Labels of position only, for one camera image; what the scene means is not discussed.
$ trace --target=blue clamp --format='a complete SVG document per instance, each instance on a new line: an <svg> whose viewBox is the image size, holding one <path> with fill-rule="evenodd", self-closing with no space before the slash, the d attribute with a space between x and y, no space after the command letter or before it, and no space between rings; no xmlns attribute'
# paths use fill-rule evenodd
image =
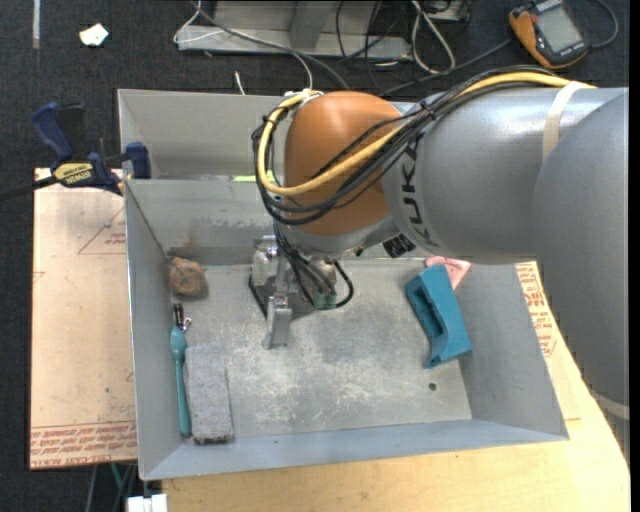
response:
<svg viewBox="0 0 640 512"><path fill-rule="evenodd" d="M31 124L38 138L56 153L57 159L52 170L73 157L73 147L58 123L57 110L58 104L52 101L31 116Z"/></svg>
<svg viewBox="0 0 640 512"><path fill-rule="evenodd" d="M471 351L462 313L444 265L423 270L405 285L405 292L431 344L427 368Z"/></svg>
<svg viewBox="0 0 640 512"><path fill-rule="evenodd" d="M74 157L74 149L60 126L57 110L56 102L48 103L31 117L31 123L38 138L56 154L51 173L58 183L65 187L100 188L120 195L122 180L111 169L127 160L130 160L133 165L135 178L151 178L149 152L141 142L132 142L127 146L125 153L107 159L103 159L96 152L89 153L86 160L91 164L91 168L88 165L82 165L82 162L78 162L77 165L68 163Z"/></svg>

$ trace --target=yellow cable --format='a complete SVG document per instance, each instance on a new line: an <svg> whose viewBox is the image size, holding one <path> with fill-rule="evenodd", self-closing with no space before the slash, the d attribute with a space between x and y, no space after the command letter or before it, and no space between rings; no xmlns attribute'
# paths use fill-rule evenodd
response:
<svg viewBox="0 0 640 512"><path fill-rule="evenodd" d="M569 80L555 77L555 76L545 75L542 73L534 73L534 72L505 73L503 75L497 75L494 77L486 78L484 80L481 80L475 83L474 85L468 87L467 89L462 91L460 94L458 94L458 97L464 94L467 94L469 92L476 91L478 89L483 89L485 87L490 87L492 85L507 83L507 82L533 82L533 83L539 83L539 84L548 85L552 87L564 87L567 83L569 83ZM260 143L258 145L257 171L258 171L258 178L260 179L260 182L262 183L264 188L273 194L292 197L292 196L304 194L305 192L309 192L310 190L314 190L324 185L328 181L344 173L349 168L354 167L357 164L369 158L373 153L378 151L378 149L384 146L384 144L386 144L387 141L389 141L389 139L391 139L396 133L398 133L402 129L402 125L394 128L387 135L369 144L365 148L358 151L356 154L350 156L349 158L340 162L339 164L336 164L335 166L327 170L325 173L321 174L320 176L310 181L301 183L300 185L296 185L294 187L279 187L274 183L272 183L271 181L269 181L267 176L267 170L264 168L264 162L266 160L265 155L267 150L267 142L269 141L271 133L273 132L273 129L277 122L277 119L280 116L280 114L283 112L283 110L291 106L294 106L297 103L302 102L304 99L308 98L312 94L317 94L317 93L315 91L304 91L299 95L292 96L290 98L285 99L278 105L278 107L276 107L276 109L274 109L274 111L271 113L268 120L266 121L265 128L262 132Z"/></svg>

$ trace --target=orange device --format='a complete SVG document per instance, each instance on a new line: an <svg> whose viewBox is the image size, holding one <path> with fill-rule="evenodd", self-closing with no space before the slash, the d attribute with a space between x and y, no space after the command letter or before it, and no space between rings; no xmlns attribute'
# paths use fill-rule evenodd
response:
<svg viewBox="0 0 640 512"><path fill-rule="evenodd" d="M516 36L544 67L569 66L586 55L590 42L564 0L532 0L509 13Z"/></svg>

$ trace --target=wire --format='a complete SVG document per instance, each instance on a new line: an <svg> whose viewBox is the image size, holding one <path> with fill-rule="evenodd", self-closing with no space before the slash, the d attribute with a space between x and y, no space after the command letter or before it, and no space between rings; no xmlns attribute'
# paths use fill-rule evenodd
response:
<svg viewBox="0 0 640 512"><path fill-rule="evenodd" d="M135 469L137 465L136 464L131 464L129 466L127 466L127 469L124 472L124 476L122 477L122 485L120 487L118 487L118 493L116 494L116 498L113 501L113 507L111 508L111 512L118 512L118 510L121 510L121 500L122 500L122 496L124 495L124 488L125 486L128 489L128 492L130 491L130 486L132 485L132 481L135 478Z"/></svg>
<svg viewBox="0 0 640 512"><path fill-rule="evenodd" d="M293 48L289 48L287 46L282 46L282 45L279 45L279 44L276 44L276 43L272 43L270 41L265 41L263 39L258 39L257 37L253 37L253 36L250 36L248 34L244 34L242 32L238 32L237 30L232 30L232 29L230 29L228 27L225 27L225 26L221 25L220 23L218 23L217 21L215 21L209 14L204 12L202 10L202 8L201 8L201 5L196 4L196 2L194 2L194 1L190 1L190 3L191 3L191 5L193 5L198 10L198 13L200 14L200 16L205 18L214 27L218 27L220 30L223 30L224 32L226 32L228 34L231 34L232 36L239 37L239 38L244 39L246 41L251 41L253 43L261 44L262 46L266 46L268 48L273 48L273 49L280 50L280 51L285 52L285 53L289 53L291 55L297 55L300 58L307 59L309 62L317 64L318 66L322 67L327 72L329 72L329 74L331 74L331 76L333 76L333 78L344 89L347 89L347 90L351 89L349 87L349 84L344 80L344 78L342 78L342 76L340 76L333 68L331 68L329 65L325 64L321 60L316 59L315 57L313 57L313 56L311 56L311 55L309 55L307 53L303 53L303 52L300 52L298 50L294 50Z"/></svg>
<svg viewBox="0 0 640 512"><path fill-rule="evenodd" d="M342 42L342 31L340 30L340 13L342 12L343 6L344 6L344 0L340 2L340 4L338 5L338 8L336 9L336 37L338 39L338 44L340 45L340 53L342 53L342 57L344 60L351 60L357 57L358 55L363 54L365 51L373 48L378 43L382 42L384 38L387 36L387 34L391 31L391 29L395 26L395 24L398 23L400 19L400 16L397 16L394 22L391 25L389 25L389 28L385 31L385 34L378 37L378 39L371 41L371 43L368 43L365 41L365 45L362 48L360 48L358 51L350 55L347 55ZM370 29L371 29L371 24L369 24L369 27L367 28L367 33L370 32Z"/></svg>
<svg viewBox="0 0 640 512"><path fill-rule="evenodd" d="M237 71L234 71L233 76L236 79L236 85L238 86L238 89L240 89L240 94L242 94L243 96L246 96L247 93L244 92L244 89L242 88L242 82L240 81L240 73L238 73Z"/></svg>
<svg viewBox="0 0 640 512"><path fill-rule="evenodd" d="M548 75L547 73L543 74L539 72L533 73L530 71L520 71L520 68L518 68L518 71L511 71L509 73L502 73L497 76L483 78L482 81L480 81L477 84L474 84L473 86L469 86L467 89L464 89L459 94L472 92L473 90L476 90L476 88L483 88L483 87L486 88L486 87L492 86L493 84L509 82L509 81L534 82L540 85L549 85L549 86L555 86L555 87L562 87L564 84L567 83L566 79L557 77L555 75ZM287 196L287 197L293 197L300 194L304 194L305 192L309 192L311 190L315 190L318 187L326 184L330 180L336 178L337 176L344 174L346 171L352 169L358 164L361 164L362 162L368 160L371 156L373 156L374 153L379 151L382 147L385 146L385 144L387 144L387 142L389 142L394 136L396 136L398 133L400 133L401 130L403 130L404 125L402 124L393 128L389 133L383 135L376 141L365 146L363 149L361 149L357 153L349 156L345 160L337 163L336 165L326 170L321 175L316 176L315 178L312 178L309 181L306 181L304 183L301 183L293 187L281 187L281 186L275 185L274 183L271 183L269 181L267 177L267 169L265 168L265 162L267 161L266 155L268 154L267 153L268 140L270 139L272 132L274 131L277 123L280 121L280 118L283 115L283 113L286 115L288 108L296 105L297 103L301 102L303 99L307 99L309 95L313 93L314 93L313 91L303 92L285 99L283 102L279 104L278 107L276 107L276 109L274 109L271 115L267 118L267 121L265 121L265 126L262 131L259 144L258 144L256 171L257 171L257 177L260 180L262 186L271 193Z"/></svg>
<svg viewBox="0 0 640 512"><path fill-rule="evenodd" d="M96 488L96 477L98 476L98 465L94 464L93 471L91 471L91 480L89 483L89 493L87 494L87 502L84 506L84 512L90 512L93 504L93 492Z"/></svg>
<svg viewBox="0 0 640 512"><path fill-rule="evenodd" d="M611 33L611 35L607 39L605 39L604 41L601 41L599 43L591 43L591 48L595 48L595 49L604 48L608 44L611 44L613 42L613 40L618 36L618 32L620 30L619 24L618 24L618 17L616 16L616 13L613 12L611 7L609 7L602 0L593 0L593 1L598 3L598 4L600 4L600 6L603 9L605 9L607 11L607 13L609 13L609 16L611 17L611 20L613 21L613 32Z"/></svg>
<svg viewBox="0 0 640 512"><path fill-rule="evenodd" d="M365 69L367 70L367 74L369 75L369 80L371 83L378 89L379 92L382 92L382 88L380 84L378 84L377 80L373 77L373 73L371 72L371 68L369 67L369 35L371 33L371 28L373 27L373 20L378 14L378 9L382 4L381 1L375 3L373 9L371 10L371 16L369 17L369 24L367 25L367 33L364 36L364 64Z"/></svg>
<svg viewBox="0 0 640 512"><path fill-rule="evenodd" d="M413 7L415 7L416 11L418 12L416 16L416 21L413 24L413 29L411 30L411 53L413 55L413 59L415 63L427 73L431 73L431 74L440 73L440 71L436 71L435 69L432 69L429 66L427 66L423 62L423 60L420 58L417 52L416 39L418 34L418 27L420 26L420 18L422 18L427 23L427 25L429 25L431 32L433 32L433 34L436 36L436 38L438 39L438 41L440 42L444 50L447 52L447 56L449 57L449 62L450 62L448 69L454 68L456 65L456 58L453 55L453 52L451 51L449 44L446 42L444 37L442 37L442 34L440 33L440 31L436 28L436 26L434 25L433 21L431 21L431 18L429 18L427 13L424 12L424 10L422 9L422 6L417 2L417 0L412 0L411 5L413 5Z"/></svg>
<svg viewBox="0 0 640 512"><path fill-rule="evenodd" d="M304 59L297 53L292 53L291 56L295 58L298 62L300 62L300 64L302 64L302 67L304 68L305 72L307 73L307 77L309 78L309 83L307 87L309 89L313 89L313 73L309 69L309 66L307 66L307 63L304 61Z"/></svg>
<svg viewBox="0 0 640 512"><path fill-rule="evenodd" d="M291 204L287 204L286 202L283 202L278 198L270 197L268 190L265 187L264 181L257 177L256 182L261 193L265 208L274 219L283 224L302 225L312 222L326 215L333 208L343 207L344 204L339 204L339 202L343 199L346 199L356 190L360 189L360 191L356 193L356 196L358 196L364 189L369 188L375 181L380 178L381 174L386 173L389 168L391 168L391 165L387 166L386 168L382 168L381 166L385 165L394 157L397 158L398 153L401 154L405 150L406 145L412 140L415 140L415 138L419 136L424 127L428 123L435 120L437 116L446 115L449 111L457 108L462 103L478 97L479 95L487 94L495 90L532 84L537 86L563 87L567 82L568 80L555 75L547 69L528 65L510 66L508 68L490 70L478 74L471 79L451 88L449 91L443 93L430 104L421 102L420 110L412 113L412 115L414 116L413 118L409 120L405 119L405 122L399 127L400 131L393 136L393 139L390 140L385 146L380 147L376 151L374 151L370 157L367 157L365 159L366 161L359 165L356 171L352 172L352 174L343 181L337 192L335 192L330 197L323 199L322 201L314 203L313 205L304 206L293 206ZM279 106L277 106L273 110L273 112L278 111ZM279 116L284 115L286 115L286 113L280 110ZM261 157L259 157L259 152L256 149L256 139L260 139L261 143L264 142L263 137L265 136L265 133L273 124L279 122L280 119L277 118L278 116L269 116L269 118L267 118L262 126L262 131L257 130L256 132L254 132L254 154L257 176L257 169L259 166L258 164ZM372 146L373 144L367 146L365 150L370 149ZM337 155L332 160L335 161L339 156L340 155ZM332 170L337 169L339 165L340 164L333 166L327 171L327 173L319 176L319 178L326 177L328 173L330 173ZM288 192L290 190L291 188L284 187L285 193L281 195L288 197ZM351 197L351 199L348 200L348 203L352 202L354 199L354 197ZM288 212L290 214L293 213L298 215L283 215L282 212ZM299 216L299 214L306 212L312 213L304 217Z"/></svg>
<svg viewBox="0 0 640 512"><path fill-rule="evenodd" d="M300 272L304 272L307 275L307 277L311 279L311 281L313 282L316 289L318 289L318 291L322 290L322 286L320 283L320 281L322 281L326 286L326 289L324 290L323 293L325 295L328 294L330 296L335 297L337 294L336 294L336 290L333 283L320 269L312 265L309 261L305 260L300 255L300 252L297 249L295 249L293 246L291 246L287 238L282 233L281 224L276 220L274 220L274 223L273 223L273 232L275 234L276 243L278 247L281 249L282 254L284 254L285 258L291 265L291 270L293 271L296 277L298 288L302 292L302 297L305 299L306 302L312 305L314 309L317 309L319 311L338 309L345 306L353 298L354 291L355 291L353 282L351 281L351 279L349 279L349 276L347 275L347 273L340 266L340 263L338 263L338 261L336 260L332 260L328 263L334 266L334 268L338 271L338 273L340 274L344 282L347 284L348 292L347 292L347 295L335 305L328 305L328 306L317 305L316 302L311 297L311 293L305 286L302 276L300 275Z"/></svg>
<svg viewBox="0 0 640 512"><path fill-rule="evenodd" d="M459 71L460 69L466 68L467 66L470 66L471 64L475 64L476 62L488 57L489 55L492 55L492 54L502 50L503 48L505 48L506 46L511 44L512 41L513 41L512 39L507 39L506 41L503 41L499 45L494 46L490 50L487 50L486 52L481 53L477 57L474 57L473 59L468 60L466 62L463 62L462 64L458 64L454 68L448 69L446 71L442 71L441 73L439 73L437 75L426 75L426 76L417 78L415 80L412 80L410 82L406 82L404 84L400 84L400 85L397 85L395 87L391 87L390 89L387 89L386 91L384 91L383 94L381 94L381 96L382 97L390 97L393 93L401 91L401 90L406 89L408 87L411 87L412 85L420 85L420 84L422 84L424 82L427 82L429 80L433 80L434 78L440 78L440 77L446 76L449 73L452 73L454 71Z"/></svg>
<svg viewBox="0 0 640 512"><path fill-rule="evenodd" d="M122 477L120 476L118 466L115 462L110 462L109 467L111 467L111 473L113 473L113 479L116 481L116 485L120 487L122 485Z"/></svg>
<svg viewBox="0 0 640 512"><path fill-rule="evenodd" d="M189 25L191 25L194 21L196 21L196 19L198 18L198 16L200 15L200 9L202 7L202 0L198 1L198 6L196 8L196 12L193 13L193 16L191 16L191 18L189 18L184 25L182 25L178 30L176 30L176 33L173 35L173 42L175 44L180 44L180 43L191 43L192 41L198 41L200 39L204 39L205 37L209 37L212 36L214 34L220 34L220 32L212 32L210 34L205 34L203 36L199 36L199 37L194 37L193 39L181 39L180 41L178 41L178 34L180 33L181 30L183 30L184 28L188 27Z"/></svg>
<svg viewBox="0 0 640 512"><path fill-rule="evenodd" d="M216 34L222 34L223 32L224 32L223 30L218 30L216 32L208 32L198 37L192 37L190 39L180 39L179 41L176 40L176 37L178 36L178 33L176 32L176 35L173 36L173 42L176 44L192 43L194 41L200 41L200 39L205 39L206 37L215 36Z"/></svg>

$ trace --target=clamp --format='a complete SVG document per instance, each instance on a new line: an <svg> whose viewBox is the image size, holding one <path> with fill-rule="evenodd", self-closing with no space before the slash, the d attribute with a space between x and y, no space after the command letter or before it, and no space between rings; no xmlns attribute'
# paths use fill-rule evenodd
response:
<svg viewBox="0 0 640 512"><path fill-rule="evenodd" d="M106 159L103 159L99 153L92 151L85 160L74 160L75 150L61 126L59 113L61 110L58 104L51 102L40 108L31 117L31 124L40 141L53 149L56 154L56 160L50 167L51 176L27 186L4 192L0 194L0 201L27 194L55 183L69 188L99 188L123 195L122 180L111 169L117 168L125 161L132 163L133 177L151 178L149 152L141 142L132 142L127 145L124 153Z"/></svg>

